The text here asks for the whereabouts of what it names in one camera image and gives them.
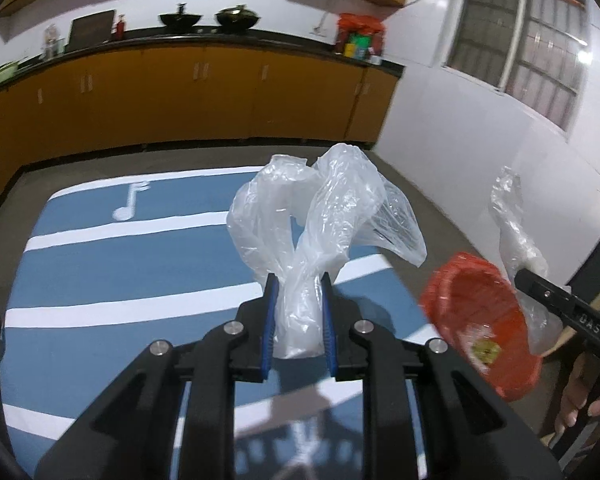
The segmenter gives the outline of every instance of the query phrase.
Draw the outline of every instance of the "blue mat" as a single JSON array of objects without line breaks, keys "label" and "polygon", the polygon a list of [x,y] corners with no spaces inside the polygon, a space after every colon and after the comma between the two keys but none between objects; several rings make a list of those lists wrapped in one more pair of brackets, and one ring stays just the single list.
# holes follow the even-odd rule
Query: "blue mat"
[{"label": "blue mat", "polygon": [[[27,472],[151,341],[200,339],[261,295],[224,224],[257,170],[120,177],[49,199],[14,280],[0,362],[5,418]],[[116,220],[127,206],[132,217]],[[398,337],[435,334],[375,248],[353,247],[350,258],[339,294]],[[237,478],[296,478],[296,469],[300,478],[360,478],[361,390],[328,378],[323,358],[274,360],[265,384],[238,383]]]}]

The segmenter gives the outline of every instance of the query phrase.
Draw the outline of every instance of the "music note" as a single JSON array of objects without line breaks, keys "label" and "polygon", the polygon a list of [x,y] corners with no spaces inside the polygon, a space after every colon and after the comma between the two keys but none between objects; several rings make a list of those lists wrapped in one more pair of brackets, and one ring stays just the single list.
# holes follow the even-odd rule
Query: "music note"
[{"label": "music note", "polygon": [[126,196],[126,205],[119,207],[113,212],[113,219],[119,222],[129,220],[136,214],[136,193],[149,189],[148,182],[134,182],[129,184],[129,193]]}]

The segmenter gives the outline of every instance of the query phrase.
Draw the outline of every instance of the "red bottle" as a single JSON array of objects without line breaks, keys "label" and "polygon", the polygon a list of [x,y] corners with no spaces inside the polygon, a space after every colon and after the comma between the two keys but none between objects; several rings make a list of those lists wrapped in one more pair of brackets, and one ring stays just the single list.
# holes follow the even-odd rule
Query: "red bottle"
[{"label": "red bottle", "polygon": [[124,39],[125,27],[126,27],[125,15],[120,14],[120,16],[118,17],[118,22],[116,23],[116,31],[114,33],[114,37],[116,38],[116,40]]}]

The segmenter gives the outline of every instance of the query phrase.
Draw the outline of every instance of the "window frame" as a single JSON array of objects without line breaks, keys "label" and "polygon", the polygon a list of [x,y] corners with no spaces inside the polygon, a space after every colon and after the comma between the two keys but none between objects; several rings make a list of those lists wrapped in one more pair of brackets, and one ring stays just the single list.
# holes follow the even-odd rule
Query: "window frame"
[{"label": "window frame", "polygon": [[[584,24],[583,24],[583,32],[586,34],[585,41],[587,41],[587,46],[590,48],[590,20],[589,20],[589,0],[584,1]],[[507,96],[516,102],[519,106],[523,107],[523,110],[532,115],[533,117],[539,118],[545,121],[547,124],[560,132],[562,136],[568,137],[569,132],[573,127],[574,117],[577,115],[577,110],[580,108],[580,101],[582,98],[582,93],[584,87],[586,85],[587,75],[588,75],[588,67],[584,66],[583,70],[580,73],[580,79],[576,86],[577,92],[573,101],[573,106],[571,107],[566,120],[564,121],[563,126],[558,126],[549,118],[545,117],[541,113],[534,110],[532,107],[524,104],[519,99],[513,97],[513,95],[507,94],[507,84],[509,82],[510,76],[515,68],[516,57],[518,54],[518,50],[522,44],[522,33],[525,30],[525,22],[526,22],[526,8],[527,8],[528,0],[518,0],[518,8],[516,11],[516,21],[514,22],[514,31],[511,38],[511,42],[509,45],[509,51],[507,53],[506,62],[504,65],[504,69],[502,72],[502,76],[500,77],[499,84],[497,86],[491,85],[481,79],[478,79],[470,74],[462,72],[460,70],[456,70],[455,68],[449,65],[452,54],[456,49],[456,44],[458,42],[459,33],[461,30],[461,23],[464,19],[464,13],[466,12],[466,0],[450,0],[449,2],[449,10],[445,17],[445,22],[443,24],[442,34],[440,37],[440,42],[438,43],[438,65],[443,68],[445,71],[453,73],[454,75],[465,78],[474,84],[482,86],[486,89],[489,89],[496,94]]]}]

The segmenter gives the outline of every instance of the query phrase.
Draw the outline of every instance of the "human hand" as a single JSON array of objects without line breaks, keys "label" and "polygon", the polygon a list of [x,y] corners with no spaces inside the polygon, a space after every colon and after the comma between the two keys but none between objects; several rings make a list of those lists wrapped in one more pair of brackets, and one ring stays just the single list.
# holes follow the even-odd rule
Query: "human hand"
[{"label": "human hand", "polygon": [[[562,399],[560,400],[560,413],[555,419],[556,433],[562,433],[565,428],[571,427],[576,423],[578,411],[587,403],[587,396],[590,388],[587,388],[582,382],[586,355],[580,354],[573,364],[573,370],[569,376]],[[600,416],[600,398],[592,402],[588,410],[589,416]]]}]

